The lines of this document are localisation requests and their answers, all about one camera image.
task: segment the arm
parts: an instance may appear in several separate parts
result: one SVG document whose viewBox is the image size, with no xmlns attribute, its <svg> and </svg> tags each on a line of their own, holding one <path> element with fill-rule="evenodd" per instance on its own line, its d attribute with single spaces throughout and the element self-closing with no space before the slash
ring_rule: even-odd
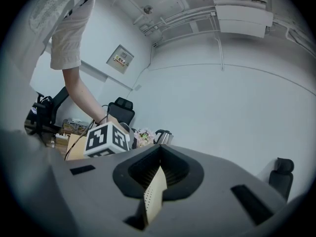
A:
<svg viewBox="0 0 316 237">
<path fill-rule="evenodd" d="M 85 86 L 80 78 L 79 67 L 63 70 L 65 85 L 71 99 L 92 117 L 97 123 L 100 122 L 107 112 L 101 107 L 98 101 L 93 97 L 89 89 Z M 106 123 L 107 119 L 101 121 L 101 124 Z M 123 132 L 127 133 L 123 127 L 118 123 L 117 119 L 111 115 L 108 116 L 108 121 L 112 121 Z"/>
</svg>

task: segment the air conditioner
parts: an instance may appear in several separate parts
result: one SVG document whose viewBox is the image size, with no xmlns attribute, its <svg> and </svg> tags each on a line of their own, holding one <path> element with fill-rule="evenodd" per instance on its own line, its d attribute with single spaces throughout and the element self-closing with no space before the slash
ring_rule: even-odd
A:
<svg viewBox="0 0 316 237">
<path fill-rule="evenodd" d="M 266 11 L 266 0 L 214 0 L 220 31 L 263 38 L 273 13 Z"/>
</svg>

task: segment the chair armrest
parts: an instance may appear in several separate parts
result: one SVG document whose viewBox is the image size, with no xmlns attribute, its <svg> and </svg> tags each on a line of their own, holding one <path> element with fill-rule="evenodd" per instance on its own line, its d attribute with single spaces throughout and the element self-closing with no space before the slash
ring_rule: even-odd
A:
<svg viewBox="0 0 316 237">
<path fill-rule="evenodd" d="M 45 109 L 45 108 L 46 108 L 45 105 L 42 105 L 42 104 L 39 104 L 39 103 L 34 103 L 34 104 L 33 104 L 33 107 L 42 108 L 42 109 Z"/>
<path fill-rule="evenodd" d="M 39 92 L 37 92 L 37 94 L 39 95 L 39 96 L 38 96 L 38 104 L 39 104 L 39 103 L 40 103 L 40 98 L 41 98 L 41 97 L 44 97 L 44 95 L 41 94 L 41 93 L 39 93 Z"/>
</svg>

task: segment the electrical panel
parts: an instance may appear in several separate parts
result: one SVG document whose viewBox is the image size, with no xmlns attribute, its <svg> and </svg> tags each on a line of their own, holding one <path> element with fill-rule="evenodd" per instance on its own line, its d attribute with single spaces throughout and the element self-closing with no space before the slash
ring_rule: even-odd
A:
<svg viewBox="0 0 316 237">
<path fill-rule="evenodd" d="M 108 59 L 107 64 L 124 74 L 133 58 L 134 56 L 130 52 L 119 45 Z"/>
</svg>

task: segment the flowers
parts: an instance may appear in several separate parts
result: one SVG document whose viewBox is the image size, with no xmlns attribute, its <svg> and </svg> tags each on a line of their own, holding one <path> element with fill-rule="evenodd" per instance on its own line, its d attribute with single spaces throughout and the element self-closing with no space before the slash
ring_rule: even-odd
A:
<svg viewBox="0 0 316 237">
<path fill-rule="evenodd" d="M 153 144 L 156 135 L 148 128 L 143 128 L 135 131 L 134 136 L 137 140 L 137 148 L 141 148 L 149 144 Z"/>
</svg>

